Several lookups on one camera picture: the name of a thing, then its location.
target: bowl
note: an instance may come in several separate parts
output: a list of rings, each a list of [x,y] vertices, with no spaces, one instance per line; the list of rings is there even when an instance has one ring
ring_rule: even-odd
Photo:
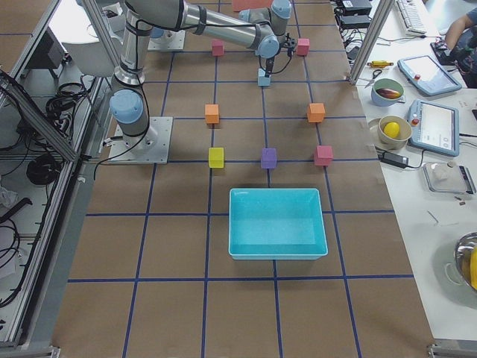
[[[383,97],[377,92],[377,90],[380,90],[381,88],[388,88],[390,90],[397,91],[400,93],[401,96],[393,99]],[[402,88],[399,82],[391,80],[390,78],[382,78],[374,83],[373,88],[371,90],[371,99],[376,106],[389,107],[398,102],[403,94],[404,88]]]
[[[399,125],[399,134],[396,138],[391,138],[390,136],[386,135],[383,131],[386,124],[390,122],[396,122]],[[378,138],[381,142],[387,145],[388,150],[399,149],[402,148],[411,138],[412,135],[412,128],[411,125],[398,116],[386,116],[382,117],[379,120],[378,124]]]
[[[461,281],[477,295],[477,289],[470,284],[470,255],[474,250],[477,250],[477,233],[468,233],[461,237],[455,245],[454,258]]]

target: white table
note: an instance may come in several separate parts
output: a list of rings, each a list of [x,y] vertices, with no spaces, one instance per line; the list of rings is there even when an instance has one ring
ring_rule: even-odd
[[[421,19],[429,30],[427,35],[438,36],[424,5],[419,4],[419,7],[422,11]],[[381,37],[389,40],[404,37],[396,16],[397,12],[393,9]],[[407,118],[413,100],[421,98],[458,108],[461,117],[460,132],[477,134],[477,121],[471,112],[477,108],[477,89],[463,88],[439,98],[426,98],[407,82],[397,68],[396,62],[400,58],[420,54],[433,56],[429,45],[433,41],[435,38],[375,45],[369,60],[388,60],[395,63],[393,67],[384,69],[379,78],[399,81],[405,87],[406,103],[390,107],[374,105],[370,98],[371,87],[364,87],[374,70],[367,67],[360,76],[367,80],[359,80],[357,87],[368,121],[386,115]],[[453,74],[461,81],[458,72]],[[477,144],[477,139],[468,141]],[[461,145],[460,149],[460,155],[454,160],[459,165],[468,167],[474,180],[477,180],[477,148]],[[420,149],[409,146],[398,152],[409,157],[411,166],[419,165],[420,153]],[[429,152],[424,155],[424,162],[445,163],[451,159]],[[403,170],[382,163],[382,171],[434,338],[477,341],[477,295],[467,286],[455,285],[444,274],[446,263],[454,262],[453,249],[458,239],[466,233],[477,231],[477,198],[474,195],[459,195],[465,200],[465,205],[460,205],[453,194],[431,192],[422,169]]]

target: cube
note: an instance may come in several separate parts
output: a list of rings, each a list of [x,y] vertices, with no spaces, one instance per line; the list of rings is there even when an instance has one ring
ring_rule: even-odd
[[[313,154],[316,166],[328,166],[333,161],[331,145],[317,145]]]
[[[310,39],[298,39],[297,55],[306,56],[310,51]]]
[[[277,150],[275,148],[263,148],[260,165],[262,169],[275,169],[277,167]]]
[[[306,115],[308,122],[321,123],[325,119],[325,105],[323,103],[310,103]]]
[[[270,86],[271,77],[265,77],[265,71],[263,69],[259,69],[259,86],[266,87]]]
[[[209,168],[221,169],[224,167],[224,149],[209,148]]]
[[[224,41],[213,39],[212,40],[212,56],[224,56]]]
[[[232,10],[260,9],[270,7],[273,0],[232,0]]]
[[[219,120],[218,104],[206,104],[206,123],[208,125],[216,125]]]

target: robotic arm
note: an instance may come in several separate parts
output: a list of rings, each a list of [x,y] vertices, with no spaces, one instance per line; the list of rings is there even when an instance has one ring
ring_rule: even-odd
[[[127,0],[126,6],[121,65],[115,70],[115,77],[128,86],[144,81],[142,67],[153,26],[222,39],[256,50],[256,54],[265,59],[273,59],[282,47],[290,47],[286,34],[291,15],[289,0],[274,0],[270,9],[242,11],[240,19],[184,0]]]
[[[187,30],[253,49],[266,59],[267,77],[272,74],[274,58],[281,49],[288,49],[289,57],[294,50],[294,40],[286,33],[291,16],[289,0],[274,0],[271,8],[244,10],[240,19],[184,0],[126,0],[126,6],[121,62],[115,68],[115,94],[110,99],[126,152],[144,152],[157,142],[140,88],[145,80],[142,70],[153,26],[169,31]]]

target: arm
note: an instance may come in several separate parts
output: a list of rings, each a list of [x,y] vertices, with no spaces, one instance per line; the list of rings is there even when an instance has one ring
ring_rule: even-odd
[[[468,17],[468,15],[463,15],[455,20],[451,25],[446,34],[446,44],[449,49],[453,49],[461,37],[465,29],[474,26],[473,21]]]
[[[185,0],[126,0],[125,3],[128,8],[126,28],[121,61],[114,71],[115,95],[110,100],[110,108],[130,148],[135,148],[134,143],[153,142],[145,135],[149,133],[150,122],[140,90],[145,81],[143,69],[153,26],[170,31],[187,30],[253,49],[267,60],[266,72],[270,74],[280,50],[293,49],[286,33],[291,15],[289,0],[274,0],[270,9],[245,11],[240,19]]]

